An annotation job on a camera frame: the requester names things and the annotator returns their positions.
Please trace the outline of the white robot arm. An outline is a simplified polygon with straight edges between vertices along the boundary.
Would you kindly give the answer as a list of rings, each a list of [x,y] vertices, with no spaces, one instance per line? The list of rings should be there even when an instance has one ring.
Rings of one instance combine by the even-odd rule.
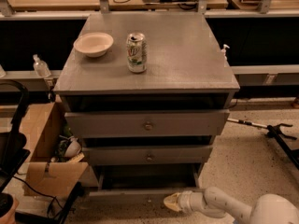
[[[299,224],[297,207],[276,194],[265,194],[249,206],[221,189],[209,187],[171,194],[164,198],[164,205],[176,212],[200,212],[213,218],[229,214],[237,224]]]

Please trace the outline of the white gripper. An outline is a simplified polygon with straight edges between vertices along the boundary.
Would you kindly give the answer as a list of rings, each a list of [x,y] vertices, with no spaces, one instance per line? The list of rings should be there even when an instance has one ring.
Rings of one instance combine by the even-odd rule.
[[[183,191],[181,194],[174,193],[164,198],[164,205],[175,212],[184,213],[201,212],[205,210],[206,202],[202,192]]]

